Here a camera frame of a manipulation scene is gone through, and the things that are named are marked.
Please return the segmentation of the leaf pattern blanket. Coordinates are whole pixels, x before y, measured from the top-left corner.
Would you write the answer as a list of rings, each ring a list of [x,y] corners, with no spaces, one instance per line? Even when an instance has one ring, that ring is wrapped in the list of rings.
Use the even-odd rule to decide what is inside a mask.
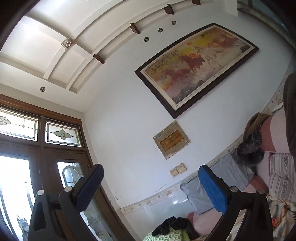
[[[273,240],[285,240],[295,225],[295,203],[280,200],[268,195],[267,202],[273,224]],[[227,240],[234,240],[242,224],[246,210],[240,214],[231,230]]]

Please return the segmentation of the wall plaque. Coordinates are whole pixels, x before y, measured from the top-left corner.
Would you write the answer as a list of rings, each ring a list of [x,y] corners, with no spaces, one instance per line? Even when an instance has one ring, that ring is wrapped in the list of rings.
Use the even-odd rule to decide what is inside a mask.
[[[177,121],[173,121],[153,139],[166,160],[191,142]]]

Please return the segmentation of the framed horse painting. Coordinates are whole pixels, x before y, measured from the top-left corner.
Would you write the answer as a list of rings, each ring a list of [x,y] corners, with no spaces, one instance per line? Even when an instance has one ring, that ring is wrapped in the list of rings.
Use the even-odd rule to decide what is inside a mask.
[[[177,118],[258,51],[238,33],[211,23],[155,54],[135,74]]]

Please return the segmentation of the dark fur garment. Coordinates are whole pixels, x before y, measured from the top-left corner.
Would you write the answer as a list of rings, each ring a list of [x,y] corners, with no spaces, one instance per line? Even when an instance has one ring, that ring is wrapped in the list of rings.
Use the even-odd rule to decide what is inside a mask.
[[[239,144],[236,149],[238,163],[247,166],[255,166],[264,158],[264,150],[262,147],[262,135],[259,130],[248,135]]]

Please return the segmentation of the grey pillow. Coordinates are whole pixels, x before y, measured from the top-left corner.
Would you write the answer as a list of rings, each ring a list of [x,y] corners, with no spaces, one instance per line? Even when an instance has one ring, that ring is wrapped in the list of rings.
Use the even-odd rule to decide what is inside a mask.
[[[237,162],[236,154],[229,153],[210,168],[201,166],[198,176],[181,184],[180,188],[198,214],[216,207],[224,212],[227,206],[225,191],[231,186],[244,190],[253,176],[254,172],[248,166]]]

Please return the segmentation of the black garment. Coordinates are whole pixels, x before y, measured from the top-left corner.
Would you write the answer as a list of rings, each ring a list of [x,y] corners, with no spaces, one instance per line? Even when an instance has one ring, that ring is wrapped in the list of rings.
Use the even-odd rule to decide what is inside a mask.
[[[170,232],[170,227],[174,230],[185,230],[190,240],[195,240],[200,237],[200,235],[194,229],[191,221],[189,221],[187,218],[176,218],[174,216],[166,219],[163,221],[163,223],[157,226],[154,231],[152,231],[152,236],[155,237],[157,235],[168,235]]]

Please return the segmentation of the pink sofa backrest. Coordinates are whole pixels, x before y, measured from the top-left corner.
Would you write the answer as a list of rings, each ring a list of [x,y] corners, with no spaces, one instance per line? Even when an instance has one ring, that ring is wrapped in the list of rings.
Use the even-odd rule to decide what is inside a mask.
[[[289,153],[286,130],[285,110],[281,108],[263,123],[261,148],[266,152]]]

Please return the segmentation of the olive green garment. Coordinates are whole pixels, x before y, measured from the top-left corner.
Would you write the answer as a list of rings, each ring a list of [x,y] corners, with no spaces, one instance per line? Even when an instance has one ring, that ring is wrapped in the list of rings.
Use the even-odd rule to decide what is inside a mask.
[[[243,140],[247,140],[247,138],[256,132],[263,123],[269,118],[271,115],[265,113],[256,113],[247,123],[244,133]]]

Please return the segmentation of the striped floral cushion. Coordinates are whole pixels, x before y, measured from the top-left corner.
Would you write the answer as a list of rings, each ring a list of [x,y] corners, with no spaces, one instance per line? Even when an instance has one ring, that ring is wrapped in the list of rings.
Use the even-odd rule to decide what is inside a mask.
[[[291,154],[275,153],[269,162],[269,194],[295,204],[295,167]]]

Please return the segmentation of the green patterned pillow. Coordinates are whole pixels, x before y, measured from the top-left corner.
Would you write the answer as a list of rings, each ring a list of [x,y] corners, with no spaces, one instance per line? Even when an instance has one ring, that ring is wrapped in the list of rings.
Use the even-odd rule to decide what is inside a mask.
[[[148,233],[143,241],[190,241],[189,236],[185,230],[174,230],[170,227],[170,231],[167,235],[156,235]]]

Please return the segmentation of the wooden glazed door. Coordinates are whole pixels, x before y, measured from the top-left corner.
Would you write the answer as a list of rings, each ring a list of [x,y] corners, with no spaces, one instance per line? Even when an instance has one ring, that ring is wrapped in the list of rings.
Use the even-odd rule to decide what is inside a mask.
[[[94,165],[80,119],[2,95],[1,240],[28,240],[37,192],[73,187]],[[65,240],[75,240],[64,213],[55,214]],[[80,216],[96,240],[132,240],[102,182]]]

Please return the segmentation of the pink quilted sofa cushion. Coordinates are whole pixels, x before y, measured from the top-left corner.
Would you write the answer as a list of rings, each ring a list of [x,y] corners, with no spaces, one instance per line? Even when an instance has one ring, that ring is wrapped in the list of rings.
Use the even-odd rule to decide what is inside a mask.
[[[243,192],[255,193],[257,190],[263,190],[265,194],[269,193],[268,186],[262,180],[262,178],[254,176],[248,186],[243,190]],[[201,237],[203,237],[210,234],[215,225],[218,223],[221,216],[222,213],[217,212],[215,208],[212,208],[211,210],[203,214],[191,212],[187,215],[187,219],[191,222],[195,231]]]

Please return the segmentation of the beige wall switch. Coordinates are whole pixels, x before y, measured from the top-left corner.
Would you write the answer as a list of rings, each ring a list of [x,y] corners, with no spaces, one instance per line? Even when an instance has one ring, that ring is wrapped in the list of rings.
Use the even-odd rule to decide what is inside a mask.
[[[186,168],[185,164],[181,163],[177,167],[171,169],[170,174],[171,174],[172,177],[175,177],[175,176],[177,176],[179,174],[182,174],[182,173],[184,173],[186,171],[187,171],[187,168]]]

